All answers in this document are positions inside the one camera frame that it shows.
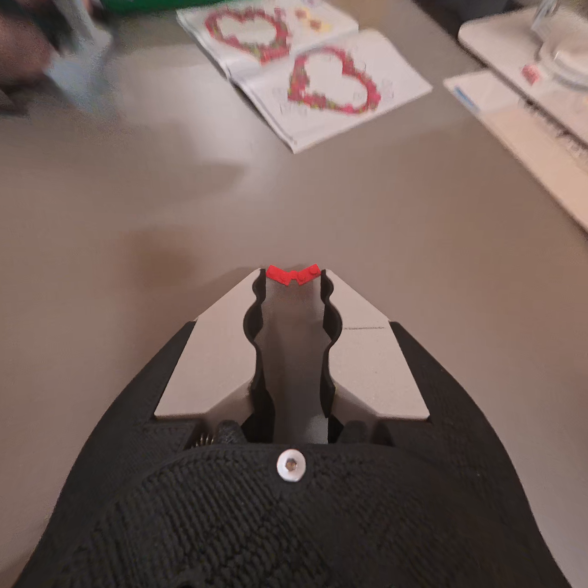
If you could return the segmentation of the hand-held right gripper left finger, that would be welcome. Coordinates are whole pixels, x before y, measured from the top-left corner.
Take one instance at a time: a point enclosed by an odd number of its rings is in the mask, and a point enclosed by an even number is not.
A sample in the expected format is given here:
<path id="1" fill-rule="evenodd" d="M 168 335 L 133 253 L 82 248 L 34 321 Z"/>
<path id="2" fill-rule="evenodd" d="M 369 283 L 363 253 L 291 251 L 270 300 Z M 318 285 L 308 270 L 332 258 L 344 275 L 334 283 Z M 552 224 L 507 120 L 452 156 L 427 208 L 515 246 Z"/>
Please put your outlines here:
<path id="1" fill-rule="evenodd" d="M 263 328 L 266 270 L 256 269 L 195 320 L 155 409 L 158 420 L 223 420 L 272 430 L 275 407 L 266 388 L 257 336 Z"/>

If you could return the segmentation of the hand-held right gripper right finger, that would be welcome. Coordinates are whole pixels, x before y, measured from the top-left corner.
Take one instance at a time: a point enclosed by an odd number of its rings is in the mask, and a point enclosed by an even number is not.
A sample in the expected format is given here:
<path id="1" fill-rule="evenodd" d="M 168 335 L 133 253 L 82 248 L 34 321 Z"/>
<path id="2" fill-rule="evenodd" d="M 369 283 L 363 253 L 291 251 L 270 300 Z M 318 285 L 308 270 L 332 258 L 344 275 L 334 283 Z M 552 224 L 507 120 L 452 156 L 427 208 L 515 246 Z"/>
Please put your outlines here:
<path id="1" fill-rule="evenodd" d="M 344 426 L 426 422 L 429 409 L 387 316 L 331 270 L 320 276 L 322 328 L 329 338 L 320 372 L 320 406 Z"/>

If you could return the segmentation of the red lego piece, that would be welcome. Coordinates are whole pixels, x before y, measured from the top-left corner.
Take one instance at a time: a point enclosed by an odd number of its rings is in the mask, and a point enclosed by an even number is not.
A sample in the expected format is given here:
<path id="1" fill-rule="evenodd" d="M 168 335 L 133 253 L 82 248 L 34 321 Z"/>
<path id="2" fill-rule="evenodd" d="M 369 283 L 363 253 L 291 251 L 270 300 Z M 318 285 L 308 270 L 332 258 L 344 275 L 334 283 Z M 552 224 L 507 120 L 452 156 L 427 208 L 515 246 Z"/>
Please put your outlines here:
<path id="1" fill-rule="evenodd" d="M 284 286 L 289 286 L 291 282 L 298 283 L 299 286 L 305 285 L 319 277 L 321 270 L 317 264 L 303 268 L 302 270 L 284 270 L 274 265 L 266 269 L 266 278 Z"/>

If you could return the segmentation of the lego instruction booklet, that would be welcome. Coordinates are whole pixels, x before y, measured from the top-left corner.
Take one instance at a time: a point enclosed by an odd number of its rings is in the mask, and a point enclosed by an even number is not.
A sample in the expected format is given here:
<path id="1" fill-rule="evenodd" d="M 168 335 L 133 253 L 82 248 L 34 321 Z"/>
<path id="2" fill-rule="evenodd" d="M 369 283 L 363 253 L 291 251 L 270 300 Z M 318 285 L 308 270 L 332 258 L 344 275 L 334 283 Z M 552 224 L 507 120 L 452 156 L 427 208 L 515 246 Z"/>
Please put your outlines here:
<path id="1" fill-rule="evenodd" d="M 325 1 L 231 1 L 176 14 L 293 153 L 432 91 L 390 40 Z"/>

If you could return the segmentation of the person's left hand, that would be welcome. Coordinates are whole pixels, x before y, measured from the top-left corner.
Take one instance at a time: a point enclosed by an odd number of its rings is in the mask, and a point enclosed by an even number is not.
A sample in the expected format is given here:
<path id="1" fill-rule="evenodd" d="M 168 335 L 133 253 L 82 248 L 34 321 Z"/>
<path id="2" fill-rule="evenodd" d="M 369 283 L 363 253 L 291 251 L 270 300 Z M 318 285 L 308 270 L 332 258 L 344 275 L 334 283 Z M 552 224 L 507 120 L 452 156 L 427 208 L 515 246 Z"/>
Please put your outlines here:
<path id="1" fill-rule="evenodd" d="M 1 90 L 41 81 L 52 61 L 53 47 L 36 24 L 18 15 L 1 14 Z"/>

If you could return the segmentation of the white flat board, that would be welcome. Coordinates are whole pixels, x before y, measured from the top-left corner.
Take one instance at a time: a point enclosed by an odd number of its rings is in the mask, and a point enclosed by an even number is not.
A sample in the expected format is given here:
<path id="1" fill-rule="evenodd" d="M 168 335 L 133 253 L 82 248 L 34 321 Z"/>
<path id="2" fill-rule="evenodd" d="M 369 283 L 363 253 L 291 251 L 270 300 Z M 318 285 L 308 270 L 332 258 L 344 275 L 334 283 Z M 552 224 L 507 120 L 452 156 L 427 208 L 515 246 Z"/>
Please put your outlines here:
<path id="1" fill-rule="evenodd" d="M 587 232 L 587 146 L 489 70 L 443 84 Z"/>

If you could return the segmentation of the white tray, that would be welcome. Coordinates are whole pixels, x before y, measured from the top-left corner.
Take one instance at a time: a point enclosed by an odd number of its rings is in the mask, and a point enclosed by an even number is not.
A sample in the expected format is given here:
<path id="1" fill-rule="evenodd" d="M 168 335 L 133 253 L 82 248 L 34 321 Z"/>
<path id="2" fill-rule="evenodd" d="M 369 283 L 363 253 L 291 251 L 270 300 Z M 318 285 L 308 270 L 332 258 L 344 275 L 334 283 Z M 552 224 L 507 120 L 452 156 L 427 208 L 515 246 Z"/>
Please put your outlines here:
<path id="1" fill-rule="evenodd" d="M 461 26 L 458 40 L 521 97 L 587 146 L 587 89 L 558 81 L 539 63 L 540 43 L 531 31 L 538 3 L 469 21 Z M 541 81 L 533 86 L 520 73 L 530 63 L 535 63 L 541 72 Z"/>

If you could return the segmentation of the clear plastic bag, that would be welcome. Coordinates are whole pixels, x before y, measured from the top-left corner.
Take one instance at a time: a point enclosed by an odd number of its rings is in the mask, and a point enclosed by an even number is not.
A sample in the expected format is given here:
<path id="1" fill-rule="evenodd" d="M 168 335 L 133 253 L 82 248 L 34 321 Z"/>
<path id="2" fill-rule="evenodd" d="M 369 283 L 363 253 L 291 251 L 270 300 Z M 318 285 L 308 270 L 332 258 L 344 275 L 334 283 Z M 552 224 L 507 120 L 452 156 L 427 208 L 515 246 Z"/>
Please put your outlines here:
<path id="1" fill-rule="evenodd" d="M 587 1 L 539 1 L 531 31 L 539 63 L 558 81 L 587 89 Z"/>

